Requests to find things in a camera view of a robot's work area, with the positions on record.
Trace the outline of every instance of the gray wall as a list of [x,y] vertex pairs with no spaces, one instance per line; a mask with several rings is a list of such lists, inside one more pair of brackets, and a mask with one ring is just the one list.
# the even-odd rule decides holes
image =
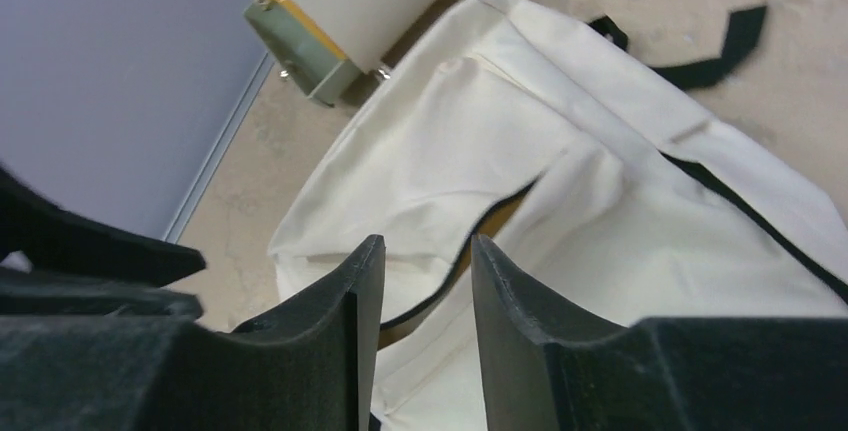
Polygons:
[[0,0],[0,161],[162,237],[264,51],[250,0]]

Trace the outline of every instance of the concrete floor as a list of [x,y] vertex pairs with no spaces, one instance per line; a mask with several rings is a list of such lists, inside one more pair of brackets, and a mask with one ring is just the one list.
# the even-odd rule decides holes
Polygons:
[[[692,96],[827,191],[848,216],[848,0],[534,0],[580,19],[610,15],[651,65],[718,54],[729,10],[767,2],[756,55]],[[272,72],[181,239],[209,268],[173,287],[202,322],[230,329],[277,302],[266,246],[356,109],[323,109]]]

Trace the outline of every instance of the orange edge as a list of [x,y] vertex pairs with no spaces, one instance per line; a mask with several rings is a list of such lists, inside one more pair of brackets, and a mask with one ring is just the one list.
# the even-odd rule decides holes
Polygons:
[[329,49],[333,56],[336,59],[347,59],[344,51],[330,39],[327,34],[315,24],[315,21],[312,20],[306,13],[303,12],[302,9],[298,5],[294,3],[292,0],[275,0],[280,6],[284,7],[300,24],[303,25],[304,28],[311,34],[315,39],[318,40],[319,43],[324,45],[325,48]]

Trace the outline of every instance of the white cloth bag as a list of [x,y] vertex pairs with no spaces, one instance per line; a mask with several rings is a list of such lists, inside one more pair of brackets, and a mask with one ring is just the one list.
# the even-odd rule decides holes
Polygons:
[[[413,48],[331,147],[269,253],[281,299],[386,238],[383,321],[448,277],[485,212],[536,180],[495,242],[621,325],[646,316],[845,316],[846,304],[724,198],[697,162],[808,257],[848,278],[829,198],[583,23],[526,0],[466,0]],[[484,430],[465,274],[378,354],[383,430]]]

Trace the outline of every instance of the beige floor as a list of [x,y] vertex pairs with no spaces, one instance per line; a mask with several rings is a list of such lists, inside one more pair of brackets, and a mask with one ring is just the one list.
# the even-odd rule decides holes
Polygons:
[[[848,0],[535,0],[581,19],[609,14],[649,64],[717,54],[729,9],[767,2],[756,56],[693,97],[824,188],[848,216]],[[181,242],[209,269],[174,287],[198,293],[203,322],[229,329],[276,304],[265,254],[277,223],[355,112],[308,103],[275,73],[239,129]]]

